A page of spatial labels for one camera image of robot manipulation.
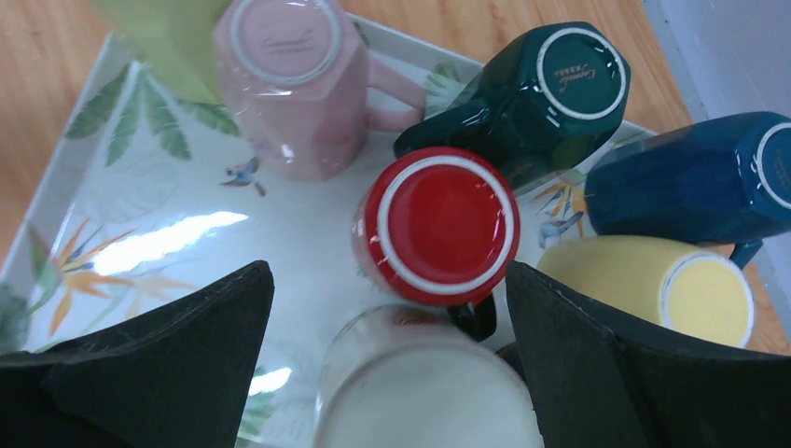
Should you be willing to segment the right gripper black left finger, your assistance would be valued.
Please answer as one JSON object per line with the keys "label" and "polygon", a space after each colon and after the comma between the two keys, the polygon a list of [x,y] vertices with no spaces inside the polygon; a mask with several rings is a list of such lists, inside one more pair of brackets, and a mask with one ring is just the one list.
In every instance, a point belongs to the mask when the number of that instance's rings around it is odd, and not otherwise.
{"label": "right gripper black left finger", "polygon": [[1,358],[5,447],[231,447],[274,296],[253,261],[181,299]]}

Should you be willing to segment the pale yellow mug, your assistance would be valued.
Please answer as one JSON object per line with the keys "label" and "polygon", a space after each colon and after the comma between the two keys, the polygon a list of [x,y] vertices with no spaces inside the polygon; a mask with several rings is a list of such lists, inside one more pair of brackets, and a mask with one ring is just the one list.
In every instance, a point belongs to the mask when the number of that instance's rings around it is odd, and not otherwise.
{"label": "pale yellow mug", "polygon": [[742,269],[701,247],[644,236],[594,236],[548,249],[540,272],[620,311],[688,336],[744,348],[755,324]]}

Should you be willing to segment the pink faceted mug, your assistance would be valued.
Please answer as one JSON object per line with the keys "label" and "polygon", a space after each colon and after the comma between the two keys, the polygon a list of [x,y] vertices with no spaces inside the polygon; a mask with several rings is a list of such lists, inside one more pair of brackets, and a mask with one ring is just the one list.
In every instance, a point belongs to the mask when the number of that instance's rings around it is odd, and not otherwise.
{"label": "pink faceted mug", "polygon": [[277,175],[327,180],[368,132],[423,120],[424,88],[373,59],[336,1],[234,1],[213,38],[224,102]]}

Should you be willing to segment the floral white serving tray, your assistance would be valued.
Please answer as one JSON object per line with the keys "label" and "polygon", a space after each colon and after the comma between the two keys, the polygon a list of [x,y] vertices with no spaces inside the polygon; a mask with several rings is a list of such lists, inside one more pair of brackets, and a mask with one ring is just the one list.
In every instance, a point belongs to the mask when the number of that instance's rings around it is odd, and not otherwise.
{"label": "floral white serving tray", "polygon": [[264,259],[275,303],[237,443],[311,445],[328,327],[298,318],[324,288],[302,282],[296,264],[326,267],[341,315],[390,301],[348,243],[358,198],[392,159],[386,142],[373,133],[324,183],[259,172],[238,187],[225,169],[252,152],[228,112],[177,102],[109,37],[7,257],[2,351],[48,350]]}

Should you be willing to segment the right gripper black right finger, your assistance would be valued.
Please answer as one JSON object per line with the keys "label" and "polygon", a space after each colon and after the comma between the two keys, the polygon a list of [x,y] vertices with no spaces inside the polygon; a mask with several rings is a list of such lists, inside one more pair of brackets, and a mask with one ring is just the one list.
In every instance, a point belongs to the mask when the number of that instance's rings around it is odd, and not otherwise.
{"label": "right gripper black right finger", "polygon": [[789,445],[789,357],[663,328],[517,261],[506,289],[546,446]]}

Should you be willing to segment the large floral cream mug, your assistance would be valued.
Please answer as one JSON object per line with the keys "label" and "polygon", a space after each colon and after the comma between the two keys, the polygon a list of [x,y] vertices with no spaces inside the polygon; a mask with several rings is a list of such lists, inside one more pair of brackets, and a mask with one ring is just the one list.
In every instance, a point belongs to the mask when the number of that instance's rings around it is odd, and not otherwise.
{"label": "large floral cream mug", "polygon": [[326,352],[315,447],[541,447],[526,384],[499,356],[423,309],[383,305]]}

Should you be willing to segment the dark green faceted mug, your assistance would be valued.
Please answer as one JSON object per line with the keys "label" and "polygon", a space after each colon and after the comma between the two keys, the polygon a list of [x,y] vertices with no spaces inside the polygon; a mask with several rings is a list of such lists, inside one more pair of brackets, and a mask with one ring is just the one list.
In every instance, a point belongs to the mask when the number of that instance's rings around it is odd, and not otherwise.
{"label": "dark green faceted mug", "polygon": [[534,28],[500,50],[451,106],[400,134],[397,158],[468,150],[522,195],[576,167],[623,121],[631,68],[585,21]]}

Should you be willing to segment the dark blue faceted mug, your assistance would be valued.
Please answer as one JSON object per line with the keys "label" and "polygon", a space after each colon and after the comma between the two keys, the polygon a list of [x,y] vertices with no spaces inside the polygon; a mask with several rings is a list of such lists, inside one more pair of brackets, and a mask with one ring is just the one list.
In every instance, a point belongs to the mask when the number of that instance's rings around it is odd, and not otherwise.
{"label": "dark blue faceted mug", "polygon": [[743,268],[790,230],[790,119],[739,113],[614,148],[588,171],[584,194],[599,235],[733,245]]}

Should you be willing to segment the red mug black handle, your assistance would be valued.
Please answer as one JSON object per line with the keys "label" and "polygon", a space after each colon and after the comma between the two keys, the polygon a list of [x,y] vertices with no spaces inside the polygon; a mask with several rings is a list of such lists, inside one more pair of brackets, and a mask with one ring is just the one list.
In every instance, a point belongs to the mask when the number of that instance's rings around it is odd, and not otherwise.
{"label": "red mug black handle", "polygon": [[520,245],[520,211],[481,156],[429,147],[385,168],[351,227],[362,272],[398,297],[443,309],[482,342],[497,330],[493,291]]}

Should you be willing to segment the lime green faceted mug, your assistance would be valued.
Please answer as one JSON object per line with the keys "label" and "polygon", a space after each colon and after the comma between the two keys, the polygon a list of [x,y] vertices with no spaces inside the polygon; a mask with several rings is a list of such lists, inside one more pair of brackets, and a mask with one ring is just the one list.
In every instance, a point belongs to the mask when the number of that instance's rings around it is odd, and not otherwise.
{"label": "lime green faceted mug", "polygon": [[229,1],[119,0],[90,4],[176,98],[189,103],[222,103],[213,30]]}

